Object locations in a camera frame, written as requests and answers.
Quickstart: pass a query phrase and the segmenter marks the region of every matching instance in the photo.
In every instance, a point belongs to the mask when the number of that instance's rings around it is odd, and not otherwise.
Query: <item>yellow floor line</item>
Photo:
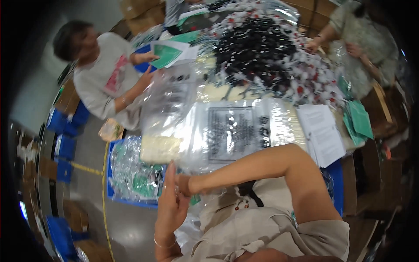
[[[106,186],[106,183],[105,183],[106,182],[105,171],[106,171],[106,158],[108,156],[108,147],[109,147],[109,142],[106,143],[105,156],[103,158],[103,169],[102,169],[102,208],[103,208],[103,221],[105,223],[106,238],[108,239],[108,245],[109,245],[109,252],[111,253],[112,261],[115,262],[114,253],[112,252],[112,247],[111,247],[111,241],[109,240],[108,224],[106,223],[106,212],[105,212],[105,186]]]
[[[73,167],[77,168],[77,169],[81,169],[81,170],[84,170],[84,171],[102,176],[102,172],[99,171],[99,170],[96,170],[96,169],[93,169],[93,168],[90,168],[90,167],[86,167],[86,166],[82,166],[82,165],[74,163],[74,162],[71,162],[71,165]]]

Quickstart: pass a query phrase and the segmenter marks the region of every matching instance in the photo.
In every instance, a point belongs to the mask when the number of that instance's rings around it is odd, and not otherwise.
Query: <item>white paper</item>
[[[150,42],[150,48],[151,48],[151,51],[153,51],[153,53],[154,53],[154,46],[157,45],[157,44],[158,45],[165,45],[165,46],[168,46],[168,47],[173,47],[173,48],[176,48],[176,49],[182,51],[182,53],[175,60],[173,60],[172,62],[167,64],[167,66],[165,66],[165,67],[171,67],[174,63],[176,63],[180,58],[182,58],[184,52],[187,51],[189,49],[189,47],[191,46],[191,44],[177,42],[177,41],[156,40],[156,41],[151,41]]]
[[[193,10],[193,11],[190,11],[190,12],[186,12],[186,13],[183,13],[183,14],[181,14],[179,16],[179,20],[181,20],[181,19],[183,19],[185,17],[193,16],[194,14],[197,14],[197,13],[200,13],[200,12],[206,12],[206,13],[208,13],[209,10],[208,10],[208,8],[205,7],[205,8],[196,9],[196,10]]]
[[[297,116],[307,139],[308,153],[319,167],[327,167],[346,154],[345,146],[327,105],[305,105]]]
[[[195,62],[198,57],[198,51],[199,46],[188,48],[178,57],[177,61],[174,64],[172,64],[172,66]]]

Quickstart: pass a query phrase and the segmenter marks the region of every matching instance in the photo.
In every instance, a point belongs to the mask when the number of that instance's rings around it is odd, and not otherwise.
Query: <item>concrete floor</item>
[[[102,170],[106,142],[100,139],[98,132],[104,122],[90,116],[83,134],[77,138],[75,163]],[[71,183],[68,187],[64,186],[63,195],[80,203],[89,215],[92,239],[107,246],[102,208],[102,177],[74,168]],[[157,210],[113,202],[105,191],[105,212],[115,261],[154,261],[153,235]]]

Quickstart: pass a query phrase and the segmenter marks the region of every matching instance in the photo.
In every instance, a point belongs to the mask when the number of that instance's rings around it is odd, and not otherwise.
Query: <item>paper stack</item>
[[[330,164],[346,154],[339,130],[327,105],[304,105],[297,116],[307,140],[307,150],[319,167]]]
[[[150,62],[150,64],[161,69],[163,67],[168,68],[174,65],[194,62],[197,59],[199,47],[190,46],[188,43],[178,41],[151,41],[151,50],[160,58]]]

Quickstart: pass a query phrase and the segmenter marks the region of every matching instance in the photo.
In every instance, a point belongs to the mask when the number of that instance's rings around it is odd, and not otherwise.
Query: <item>person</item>
[[[93,25],[70,21],[53,40],[54,54],[76,61],[73,81],[77,94],[90,113],[100,119],[114,118],[128,130],[139,128],[141,94],[150,85],[151,67],[139,74],[133,67],[158,59],[152,52],[136,54],[119,35],[100,36]]]
[[[377,0],[363,3],[348,0],[331,15],[329,23],[307,43],[309,52],[316,52],[322,43],[342,39],[347,54],[360,63],[363,70],[355,69],[354,78],[367,79],[369,83],[355,85],[354,96],[361,99],[372,89],[370,81],[376,80],[383,88],[389,87],[396,72],[398,48],[388,29],[385,13],[375,4]],[[330,56],[336,62],[337,56]]]
[[[196,4],[201,0],[167,0],[166,1],[166,16],[164,18],[164,26],[171,35],[180,34],[179,27],[177,27],[179,16],[188,12],[189,4]]]
[[[349,225],[335,209],[319,168],[299,146],[263,149],[202,176],[175,174],[175,169],[171,162],[158,203],[158,262],[347,260]],[[264,206],[227,190],[205,205],[204,235],[191,253],[182,254],[174,231],[186,218],[189,196],[253,180]]]

